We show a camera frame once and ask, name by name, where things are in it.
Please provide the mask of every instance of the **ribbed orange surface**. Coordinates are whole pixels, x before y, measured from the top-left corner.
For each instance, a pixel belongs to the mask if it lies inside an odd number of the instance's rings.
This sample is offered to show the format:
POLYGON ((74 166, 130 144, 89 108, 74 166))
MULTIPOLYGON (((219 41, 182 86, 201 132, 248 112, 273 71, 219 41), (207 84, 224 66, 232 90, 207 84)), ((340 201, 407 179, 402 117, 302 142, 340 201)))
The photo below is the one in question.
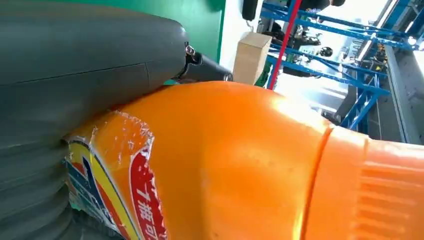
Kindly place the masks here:
POLYGON ((424 152, 337 128, 323 152, 309 240, 422 240, 424 152))

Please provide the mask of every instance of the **metal screw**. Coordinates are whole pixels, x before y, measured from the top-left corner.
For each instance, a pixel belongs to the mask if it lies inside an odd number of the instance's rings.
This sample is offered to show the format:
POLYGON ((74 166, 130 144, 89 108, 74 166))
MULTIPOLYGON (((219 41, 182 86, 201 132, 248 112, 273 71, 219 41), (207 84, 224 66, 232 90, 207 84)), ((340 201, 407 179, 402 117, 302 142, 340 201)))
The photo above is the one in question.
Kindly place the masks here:
POLYGON ((185 47, 185 53, 187 55, 194 56, 196 54, 196 50, 192 46, 188 45, 185 47))

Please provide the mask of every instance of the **green wall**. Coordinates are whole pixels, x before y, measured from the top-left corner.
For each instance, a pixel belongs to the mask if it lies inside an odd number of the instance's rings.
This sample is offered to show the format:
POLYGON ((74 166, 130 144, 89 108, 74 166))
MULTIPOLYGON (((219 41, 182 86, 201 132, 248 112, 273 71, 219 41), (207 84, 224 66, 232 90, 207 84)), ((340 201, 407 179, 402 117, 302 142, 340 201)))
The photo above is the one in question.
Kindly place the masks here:
POLYGON ((188 32, 190 45, 217 62, 220 59, 226 0, 57 0, 100 4, 169 18, 188 32))

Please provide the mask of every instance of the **red pole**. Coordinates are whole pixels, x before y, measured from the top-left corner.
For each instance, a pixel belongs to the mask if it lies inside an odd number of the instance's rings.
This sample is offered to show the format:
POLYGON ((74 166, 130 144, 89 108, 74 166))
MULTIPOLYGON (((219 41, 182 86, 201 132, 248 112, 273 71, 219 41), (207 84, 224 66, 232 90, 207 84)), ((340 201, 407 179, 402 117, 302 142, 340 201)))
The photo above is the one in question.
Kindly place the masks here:
POLYGON ((284 41, 282 41, 282 46, 281 46, 281 49, 279 51, 277 64, 274 66, 274 73, 272 74, 271 84, 269 86, 270 90, 274 89, 274 86, 277 82, 277 75, 278 75, 278 72, 279 72, 279 69, 280 69, 280 66, 281 66, 283 54, 284 54, 284 51, 287 48, 287 44, 289 43, 290 33, 292 32, 293 25, 295 24, 295 19, 296 19, 296 16, 298 15, 298 11, 299 11, 299 8, 301 6, 301 2, 302 2, 302 0, 296 0, 296 2, 294 3, 293 11, 291 12, 290 19, 288 21, 287 30, 285 31, 284 41))

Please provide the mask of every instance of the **printed label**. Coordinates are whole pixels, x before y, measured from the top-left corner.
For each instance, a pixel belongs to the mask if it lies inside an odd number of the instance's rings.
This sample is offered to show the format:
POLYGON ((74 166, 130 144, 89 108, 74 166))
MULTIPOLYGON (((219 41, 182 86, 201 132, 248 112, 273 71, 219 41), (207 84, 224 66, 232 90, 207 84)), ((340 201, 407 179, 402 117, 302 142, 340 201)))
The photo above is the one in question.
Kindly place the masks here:
POLYGON ((167 233, 154 176, 148 165, 149 149, 142 149, 132 160, 130 182, 133 207, 146 240, 166 240, 167 233))

